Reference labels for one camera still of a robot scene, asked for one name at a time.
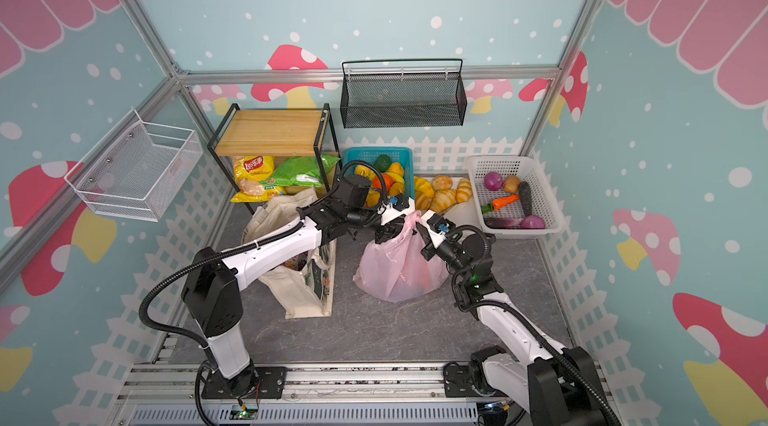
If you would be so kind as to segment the pink plastic grocery bag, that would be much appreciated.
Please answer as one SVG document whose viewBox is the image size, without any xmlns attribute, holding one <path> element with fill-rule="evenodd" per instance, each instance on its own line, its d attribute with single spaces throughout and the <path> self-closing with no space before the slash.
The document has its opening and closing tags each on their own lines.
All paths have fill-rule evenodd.
<svg viewBox="0 0 768 426">
<path fill-rule="evenodd" d="M 365 293 L 389 302 L 418 298 L 439 289 L 448 278 L 446 263 L 437 255 L 422 255 L 426 243 L 418 231 L 426 226 L 420 212 L 404 218 L 402 230 L 392 239 L 370 241 L 353 276 Z"/>
</svg>

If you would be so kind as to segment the beige canvas tote bag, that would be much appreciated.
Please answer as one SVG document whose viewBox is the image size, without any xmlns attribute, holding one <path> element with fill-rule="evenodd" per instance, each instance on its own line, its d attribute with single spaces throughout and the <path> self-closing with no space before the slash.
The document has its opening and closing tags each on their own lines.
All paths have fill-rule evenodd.
<svg viewBox="0 0 768 426">
<path fill-rule="evenodd" d="M 243 232 L 244 243 L 268 236 L 298 218 L 298 208 L 318 200 L 313 188 L 272 197 L 258 207 Z M 259 277 L 285 309 L 288 319 L 332 314 L 337 243 L 298 254 Z"/>
</svg>

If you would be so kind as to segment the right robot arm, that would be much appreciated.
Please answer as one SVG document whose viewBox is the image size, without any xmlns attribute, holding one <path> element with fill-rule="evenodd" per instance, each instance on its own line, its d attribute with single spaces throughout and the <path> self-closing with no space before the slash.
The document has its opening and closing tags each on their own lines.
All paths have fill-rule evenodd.
<svg viewBox="0 0 768 426">
<path fill-rule="evenodd" d="M 419 224 L 422 255 L 439 257 L 450 273 L 455 305 L 488 327 L 505 351 L 487 348 L 470 367 L 475 388 L 498 392 L 528 413 L 534 425 L 619 425 L 592 356 L 567 347 L 535 326 L 492 274 L 492 236 L 472 225 Z"/>
</svg>

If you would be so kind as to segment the orange tomato fruit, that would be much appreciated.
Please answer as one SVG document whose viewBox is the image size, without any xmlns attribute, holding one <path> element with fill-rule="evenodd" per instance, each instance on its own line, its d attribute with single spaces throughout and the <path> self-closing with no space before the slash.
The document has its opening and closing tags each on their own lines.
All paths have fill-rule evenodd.
<svg viewBox="0 0 768 426">
<path fill-rule="evenodd" d="M 388 192 L 391 186 L 394 184 L 394 179 L 387 173 L 382 173 L 380 176 L 374 176 L 373 187 Z"/>
</svg>

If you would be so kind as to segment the striped yellow bread roll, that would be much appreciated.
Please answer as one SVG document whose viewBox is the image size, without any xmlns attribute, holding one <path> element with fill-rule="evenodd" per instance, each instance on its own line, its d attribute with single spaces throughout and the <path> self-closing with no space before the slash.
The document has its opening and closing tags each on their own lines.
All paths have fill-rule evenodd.
<svg viewBox="0 0 768 426">
<path fill-rule="evenodd" d="M 435 190 L 430 181 L 425 178 L 415 176 L 414 177 L 415 198 L 434 198 Z"/>
</svg>

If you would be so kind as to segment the banana bunch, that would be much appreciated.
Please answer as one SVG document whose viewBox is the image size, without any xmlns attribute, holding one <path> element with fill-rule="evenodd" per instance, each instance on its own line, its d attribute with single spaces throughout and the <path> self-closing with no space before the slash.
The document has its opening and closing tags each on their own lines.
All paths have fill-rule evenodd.
<svg viewBox="0 0 768 426">
<path fill-rule="evenodd" d="M 378 176 L 372 169 L 364 165 L 356 165 L 354 173 L 366 177 L 372 182 L 372 190 L 368 193 L 366 205 L 369 207 L 376 206 L 380 200 L 379 190 L 382 188 Z M 392 164 L 387 171 L 380 170 L 380 174 L 384 178 L 384 185 L 387 187 L 389 196 L 398 196 L 405 192 L 404 178 L 395 168 L 395 164 Z"/>
</svg>

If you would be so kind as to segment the round beige bread bun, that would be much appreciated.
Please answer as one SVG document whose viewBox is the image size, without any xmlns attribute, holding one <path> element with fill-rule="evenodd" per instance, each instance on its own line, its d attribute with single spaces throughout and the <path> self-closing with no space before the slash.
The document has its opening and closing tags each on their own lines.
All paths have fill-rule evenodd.
<svg viewBox="0 0 768 426">
<path fill-rule="evenodd" d="M 454 186 L 453 179 L 447 175 L 438 175 L 432 179 L 432 187 L 435 191 L 450 190 Z"/>
</svg>

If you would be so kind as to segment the teal plastic fruit basket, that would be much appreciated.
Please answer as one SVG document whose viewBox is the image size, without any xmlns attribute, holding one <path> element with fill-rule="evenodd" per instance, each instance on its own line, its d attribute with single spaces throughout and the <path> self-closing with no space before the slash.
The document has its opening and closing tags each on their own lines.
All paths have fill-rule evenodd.
<svg viewBox="0 0 768 426">
<path fill-rule="evenodd" d="M 414 161 L 413 153 L 409 148 L 392 145 L 357 146 L 346 150 L 343 161 L 361 160 L 374 166 L 374 161 L 381 154 L 389 155 L 392 158 L 392 164 L 395 164 L 395 168 L 404 178 L 405 193 L 414 198 Z"/>
</svg>

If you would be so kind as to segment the small orange carrot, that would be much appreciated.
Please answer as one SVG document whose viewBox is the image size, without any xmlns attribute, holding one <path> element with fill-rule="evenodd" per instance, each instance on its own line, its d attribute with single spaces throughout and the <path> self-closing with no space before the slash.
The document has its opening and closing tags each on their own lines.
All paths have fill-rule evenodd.
<svg viewBox="0 0 768 426">
<path fill-rule="evenodd" d="M 490 214 L 508 205 L 514 204 L 514 202 L 518 202 L 518 200 L 520 200 L 520 197 L 517 194 L 512 194 L 510 196 L 505 196 L 502 198 L 496 198 L 492 200 L 492 202 L 489 202 L 488 204 L 485 204 L 484 206 L 482 206 L 481 213 L 483 215 Z"/>
</svg>

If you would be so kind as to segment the purple onion back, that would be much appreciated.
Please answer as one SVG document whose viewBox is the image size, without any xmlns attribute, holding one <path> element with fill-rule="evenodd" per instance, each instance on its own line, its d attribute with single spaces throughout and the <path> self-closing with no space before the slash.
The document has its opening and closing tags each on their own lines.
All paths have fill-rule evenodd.
<svg viewBox="0 0 768 426">
<path fill-rule="evenodd" d="M 498 191 L 504 188 L 504 181 L 504 177 L 496 171 L 486 173 L 483 178 L 484 186 L 489 191 Z"/>
</svg>

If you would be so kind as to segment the purple onion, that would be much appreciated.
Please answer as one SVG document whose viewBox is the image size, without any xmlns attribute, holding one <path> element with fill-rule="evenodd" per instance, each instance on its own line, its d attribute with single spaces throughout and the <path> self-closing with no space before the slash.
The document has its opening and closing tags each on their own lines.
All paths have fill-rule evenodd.
<svg viewBox="0 0 768 426">
<path fill-rule="evenodd" d="M 496 171 L 486 173 L 483 178 L 484 186 L 489 191 L 498 191 L 504 188 L 504 181 L 504 177 Z"/>
<path fill-rule="evenodd" d="M 523 229 L 545 229 L 546 221 L 538 215 L 530 215 L 523 218 L 520 222 Z"/>
</svg>

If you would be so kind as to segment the brown potato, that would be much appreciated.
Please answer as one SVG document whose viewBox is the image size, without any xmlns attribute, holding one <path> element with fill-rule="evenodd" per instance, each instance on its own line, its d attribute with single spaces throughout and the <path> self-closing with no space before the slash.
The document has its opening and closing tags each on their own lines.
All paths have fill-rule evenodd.
<svg viewBox="0 0 768 426">
<path fill-rule="evenodd" d="M 520 188 L 522 180 L 516 175 L 510 175 L 504 181 L 503 188 L 508 194 L 516 194 Z"/>
</svg>

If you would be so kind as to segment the purple onion front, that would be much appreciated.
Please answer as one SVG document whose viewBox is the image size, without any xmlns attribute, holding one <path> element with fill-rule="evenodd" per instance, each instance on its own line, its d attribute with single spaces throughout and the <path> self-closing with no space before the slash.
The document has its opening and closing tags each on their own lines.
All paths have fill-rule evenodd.
<svg viewBox="0 0 768 426">
<path fill-rule="evenodd" d="M 545 229 L 546 221 L 538 215 L 530 215 L 523 218 L 520 222 L 523 229 Z"/>
</svg>

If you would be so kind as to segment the wooden black-frame shelf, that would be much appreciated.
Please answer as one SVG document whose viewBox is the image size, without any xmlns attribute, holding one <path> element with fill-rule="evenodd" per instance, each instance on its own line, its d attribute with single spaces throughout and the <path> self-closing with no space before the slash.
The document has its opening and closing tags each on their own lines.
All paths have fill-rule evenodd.
<svg viewBox="0 0 768 426">
<path fill-rule="evenodd" d="M 276 164 L 290 157 L 312 157 L 321 174 L 320 190 L 328 192 L 336 178 L 336 166 L 323 165 L 324 155 L 340 156 L 330 105 L 320 109 L 242 109 L 231 104 L 207 142 L 233 191 L 240 188 L 233 162 L 240 156 L 272 156 Z"/>
</svg>

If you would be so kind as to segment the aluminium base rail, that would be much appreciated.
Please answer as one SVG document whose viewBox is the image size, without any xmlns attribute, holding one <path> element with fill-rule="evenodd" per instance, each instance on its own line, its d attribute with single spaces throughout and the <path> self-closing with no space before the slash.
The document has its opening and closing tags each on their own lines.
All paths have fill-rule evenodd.
<svg viewBox="0 0 768 426">
<path fill-rule="evenodd" d="M 222 391 L 194 394 L 196 366 L 135 367 L 108 413 L 108 425 L 528 425 L 510 399 L 470 389 L 456 362 L 291 363 L 266 373 L 243 401 Z"/>
</svg>

